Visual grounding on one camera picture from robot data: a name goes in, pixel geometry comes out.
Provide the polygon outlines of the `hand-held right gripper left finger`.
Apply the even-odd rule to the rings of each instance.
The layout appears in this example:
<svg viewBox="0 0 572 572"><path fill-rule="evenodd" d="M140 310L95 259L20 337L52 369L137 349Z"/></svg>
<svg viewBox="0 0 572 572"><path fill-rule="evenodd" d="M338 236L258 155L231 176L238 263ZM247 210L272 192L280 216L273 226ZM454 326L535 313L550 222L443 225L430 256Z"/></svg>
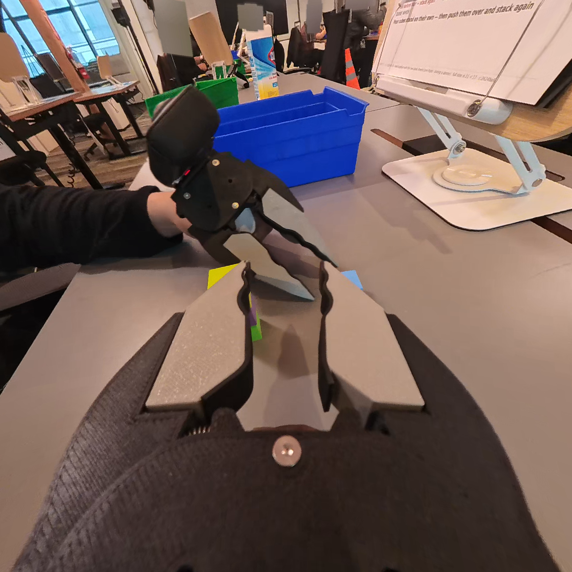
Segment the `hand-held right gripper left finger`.
<svg viewBox="0 0 572 572"><path fill-rule="evenodd" d="M185 310L145 403L151 412L239 411L254 388L249 295L253 272L238 263Z"/></svg>

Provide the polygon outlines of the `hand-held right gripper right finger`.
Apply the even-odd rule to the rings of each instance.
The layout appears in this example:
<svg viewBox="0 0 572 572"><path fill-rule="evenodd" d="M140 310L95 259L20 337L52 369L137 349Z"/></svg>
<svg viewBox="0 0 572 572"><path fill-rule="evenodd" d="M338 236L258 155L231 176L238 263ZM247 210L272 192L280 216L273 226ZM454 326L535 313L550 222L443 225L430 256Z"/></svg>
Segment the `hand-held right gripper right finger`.
<svg viewBox="0 0 572 572"><path fill-rule="evenodd" d="M320 263L318 393L323 411L420 411L425 401L384 309Z"/></svg>

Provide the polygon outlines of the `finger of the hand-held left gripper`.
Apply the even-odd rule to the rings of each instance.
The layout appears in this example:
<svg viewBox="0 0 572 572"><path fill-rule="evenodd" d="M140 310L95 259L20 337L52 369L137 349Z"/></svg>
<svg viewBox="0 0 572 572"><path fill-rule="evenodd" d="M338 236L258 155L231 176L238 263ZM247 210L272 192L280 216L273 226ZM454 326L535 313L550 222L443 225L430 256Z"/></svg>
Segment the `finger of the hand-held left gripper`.
<svg viewBox="0 0 572 572"><path fill-rule="evenodd" d="M261 216L282 237L300 244L322 261L327 261L338 268L324 239L311 224L304 211L298 209L276 191L269 189L262 196Z"/></svg>
<svg viewBox="0 0 572 572"><path fill-rule="evenodd" d="M314 301L310 290L286 268L275 262L264 245L253 235L231 234L223 246L241 261L250 262L251 270L260 281L300 299Z"/></svg>

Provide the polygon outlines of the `yellow foam cube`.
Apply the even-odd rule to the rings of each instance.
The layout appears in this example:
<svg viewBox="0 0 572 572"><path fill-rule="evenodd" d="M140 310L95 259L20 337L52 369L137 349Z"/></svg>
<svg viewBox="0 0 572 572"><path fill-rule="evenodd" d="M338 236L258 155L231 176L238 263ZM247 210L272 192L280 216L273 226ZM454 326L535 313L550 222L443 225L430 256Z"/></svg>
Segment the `yellow foam cube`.
<svg viewBox="0 0 572 572"><path fill-rule="evenodd" d="M234 268L239 266L240 263L235 263L223 267L213 268L208 272L208 282L207 290L210 290L217 282L219 282L224 276L230 273Z"/></svg>

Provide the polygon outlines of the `person's left forearm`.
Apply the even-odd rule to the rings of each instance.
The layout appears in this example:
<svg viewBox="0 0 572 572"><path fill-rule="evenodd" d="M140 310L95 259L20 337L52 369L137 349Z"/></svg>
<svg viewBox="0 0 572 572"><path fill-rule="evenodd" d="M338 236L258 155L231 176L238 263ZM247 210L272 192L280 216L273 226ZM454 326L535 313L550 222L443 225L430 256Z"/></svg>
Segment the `person's left forearm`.
<svg viewBox="0 0 572 572"><path fill-rule="evenodd" d="M1 186L1 273L87 264L99 258L142 258L181 243L161 236L139 190Z"/></svg>

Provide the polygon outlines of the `person's left hand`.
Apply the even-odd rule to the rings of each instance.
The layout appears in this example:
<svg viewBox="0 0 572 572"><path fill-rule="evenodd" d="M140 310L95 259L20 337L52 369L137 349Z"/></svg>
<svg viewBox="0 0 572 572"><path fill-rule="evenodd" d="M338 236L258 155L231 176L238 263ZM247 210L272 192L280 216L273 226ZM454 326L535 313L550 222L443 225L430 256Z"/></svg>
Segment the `person's left hand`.
<svg viewBox="0 0 572 572"><path fill-rule="evenodd" d="M155 230L165 238L188 234L191 222L177 213L174 192L153 192L147 197L147 214Z"/></svg>

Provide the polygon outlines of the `blue plastic bin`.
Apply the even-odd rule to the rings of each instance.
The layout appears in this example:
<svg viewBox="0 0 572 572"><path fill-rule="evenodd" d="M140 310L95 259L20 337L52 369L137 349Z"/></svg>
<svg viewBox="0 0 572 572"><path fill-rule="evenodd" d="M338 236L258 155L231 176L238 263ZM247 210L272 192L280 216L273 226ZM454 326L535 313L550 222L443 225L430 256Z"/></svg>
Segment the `blue plastic bin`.
<svg viewBox="0 0 572 572"><path fill-rule="evenodd" d="M289 187L353 175L368 103L329 87L222 108L214 149Z"/></svg>

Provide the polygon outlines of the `green plastic bin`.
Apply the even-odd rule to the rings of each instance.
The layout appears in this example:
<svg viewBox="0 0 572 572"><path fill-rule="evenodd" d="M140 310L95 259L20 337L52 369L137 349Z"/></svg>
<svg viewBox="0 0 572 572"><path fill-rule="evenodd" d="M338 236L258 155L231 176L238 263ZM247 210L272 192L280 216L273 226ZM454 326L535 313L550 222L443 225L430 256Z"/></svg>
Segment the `green plastic bin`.
<svg viewBox="0 0 572 572"><path fill-rule="evenodd" d="M218 80L203 80L188 86L181 86L161 94L145 99L145 106L150 118L154 117L157 107L168 100L178 96L185 88L195 87L214 104L216 109L227 108L239 104L236 77L222 78Z"/></svg>

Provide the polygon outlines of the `black office chair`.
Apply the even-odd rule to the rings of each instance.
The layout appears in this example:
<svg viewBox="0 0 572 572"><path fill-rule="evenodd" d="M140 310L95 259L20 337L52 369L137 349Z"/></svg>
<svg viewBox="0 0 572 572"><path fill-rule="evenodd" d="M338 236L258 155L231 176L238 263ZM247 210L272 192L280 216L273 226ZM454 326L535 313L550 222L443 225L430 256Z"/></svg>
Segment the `black office chair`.
<svg viewBox="0 0 572 572"><path fill-rule="evenodd" d="M204 74L192 56L162 54L157 56L156 65L163 92L192 84Z"/></svg>

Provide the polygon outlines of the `disinfectant wipes canister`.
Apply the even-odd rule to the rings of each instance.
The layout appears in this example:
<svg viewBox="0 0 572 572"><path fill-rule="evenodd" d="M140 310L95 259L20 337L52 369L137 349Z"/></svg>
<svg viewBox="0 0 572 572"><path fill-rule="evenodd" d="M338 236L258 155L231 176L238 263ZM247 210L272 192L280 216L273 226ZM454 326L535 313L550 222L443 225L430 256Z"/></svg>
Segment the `disinfectant wipes canister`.
<svg viewBox="0 0 572 572"><path fill-rule="evenodd" d="M279 96L271 26L265 24L262 30L246 31L245 38L256 100Z"/></svg>

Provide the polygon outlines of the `wooden desk black legs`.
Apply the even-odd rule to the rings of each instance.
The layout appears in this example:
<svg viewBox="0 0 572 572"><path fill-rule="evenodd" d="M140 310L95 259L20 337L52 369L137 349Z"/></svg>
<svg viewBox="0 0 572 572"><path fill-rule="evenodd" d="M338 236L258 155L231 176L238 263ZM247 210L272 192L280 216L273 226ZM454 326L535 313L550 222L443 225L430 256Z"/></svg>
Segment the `wooden desk black legs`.
<svg viewBox="0 0 572 572"><path fill-rule="evenodd" d="M33 151L29 142L42 132L49 132L68 161L82 174L91 188L103 189L102 183L91 171L75 144L63 130L63 125L79 119L74 94L52 97L20 109L1 109L1 139L17 156Z"/></svg>
<svg viewBox="0 0 572 572"><path fill-rule="evenodd" d="M100 148L110 160L137 156L145 152L141 144L136 144L134 149L130 146L131 142L142 141L145 138L128 104L130 99L139 94L138 84L138 81L112 83L109 86L95 88L89 92L74 94L74 103L90 111L88 115L82 117L82 121L94 139L94 145ZM135 132L135 137L123 138L120 129L115 125L104 107L104 103L109 100L120 105L129 125Z"/></svg>

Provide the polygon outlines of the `orange traffic cone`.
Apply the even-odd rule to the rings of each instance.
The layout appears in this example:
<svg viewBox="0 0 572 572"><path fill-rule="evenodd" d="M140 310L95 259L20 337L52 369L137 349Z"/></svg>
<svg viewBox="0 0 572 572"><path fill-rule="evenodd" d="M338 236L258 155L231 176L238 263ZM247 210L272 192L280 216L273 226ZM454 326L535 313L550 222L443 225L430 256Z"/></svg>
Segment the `orange traffic cone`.
<svg viewBox="0 0 572 572"><path fill-rule="evenodd" d="M351 50L349 48L345 49L344 57L346 86L355 90L360 90L359 79L355 71Z"/></svg>

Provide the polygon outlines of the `tan wooden board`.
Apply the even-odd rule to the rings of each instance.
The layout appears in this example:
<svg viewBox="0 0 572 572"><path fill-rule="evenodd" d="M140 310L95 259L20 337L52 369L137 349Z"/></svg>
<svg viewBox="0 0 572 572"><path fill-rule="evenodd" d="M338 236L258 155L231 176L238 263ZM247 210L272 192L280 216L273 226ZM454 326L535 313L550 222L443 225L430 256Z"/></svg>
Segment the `tan wooden board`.
<svg viewBox="0 0 572 572"><path fill-rule="evenodd" d="M189 28L195 38L204 60L209 65L233 65L231 49L226 42L218 17L207 11L189 18Z"/></svg>

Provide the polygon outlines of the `person's black clothing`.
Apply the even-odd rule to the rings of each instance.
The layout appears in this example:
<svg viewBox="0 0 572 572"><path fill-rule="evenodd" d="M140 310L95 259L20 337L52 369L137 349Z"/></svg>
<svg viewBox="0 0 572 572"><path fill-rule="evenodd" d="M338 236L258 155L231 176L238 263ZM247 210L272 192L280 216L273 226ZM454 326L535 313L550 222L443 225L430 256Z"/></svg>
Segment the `person's black clothing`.
<svg viewBox="0 0 572 572"><path fill-rule="evenodd" d="M30 349L79 264L1 274L1 390Z"/></svg>

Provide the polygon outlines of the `white document stand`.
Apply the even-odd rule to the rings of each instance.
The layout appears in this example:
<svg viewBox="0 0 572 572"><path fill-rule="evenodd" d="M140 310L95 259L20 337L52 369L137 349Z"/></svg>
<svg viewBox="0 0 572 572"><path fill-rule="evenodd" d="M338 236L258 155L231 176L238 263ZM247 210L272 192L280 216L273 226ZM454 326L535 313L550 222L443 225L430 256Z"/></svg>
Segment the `white document stand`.
<svg viewBox="0 0 572 572"><path fill-rule="evenodd" d="M571 210L571 190L547 179L533 143L571 133L571 69L537 105L506 101L389 75L374 89L417 108L444 150L386 164L382 170L448 224L487 231Z"/></svg>

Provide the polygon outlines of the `clear acrylic holder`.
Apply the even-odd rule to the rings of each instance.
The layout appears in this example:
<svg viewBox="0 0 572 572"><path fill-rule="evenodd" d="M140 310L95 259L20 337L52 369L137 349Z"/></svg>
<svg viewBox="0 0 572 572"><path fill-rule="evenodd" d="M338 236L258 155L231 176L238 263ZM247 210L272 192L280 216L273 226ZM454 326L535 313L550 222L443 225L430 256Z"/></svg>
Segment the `clear acrylic holder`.
<svg viewBox="0 0 572 572"><path fill-rule="evenodd" d="M12 82L26 105L35 105L42 101L28 75L13 76Z"/></svg>

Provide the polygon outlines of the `large window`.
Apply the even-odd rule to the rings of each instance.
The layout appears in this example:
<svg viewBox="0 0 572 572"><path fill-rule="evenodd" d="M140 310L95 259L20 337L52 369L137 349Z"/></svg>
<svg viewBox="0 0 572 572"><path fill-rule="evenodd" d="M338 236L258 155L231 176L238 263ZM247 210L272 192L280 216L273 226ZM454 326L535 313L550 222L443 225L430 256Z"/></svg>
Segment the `large window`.
<svg viewBox="0 0 572 572"><path fill-rule="evenodd" d="M118 55L118 41L98 1L40 1L63 44L95 81L97 57ZM39 56L51 54L20 1L1 1L1 24L14 40L31 77L45 73Z"/></svg>

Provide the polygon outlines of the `printed instruction sheet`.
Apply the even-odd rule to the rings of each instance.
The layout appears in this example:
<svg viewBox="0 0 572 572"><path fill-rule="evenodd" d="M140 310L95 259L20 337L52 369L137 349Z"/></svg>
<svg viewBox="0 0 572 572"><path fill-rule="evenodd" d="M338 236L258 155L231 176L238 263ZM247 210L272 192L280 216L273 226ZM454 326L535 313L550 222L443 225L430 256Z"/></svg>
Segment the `printed instruction sheet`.
<svg viewBox="0 0 572 572"><path fill-rule="evenodd" d="M537 105L571 62L571 1L403 1L376 75Z"/></svg>

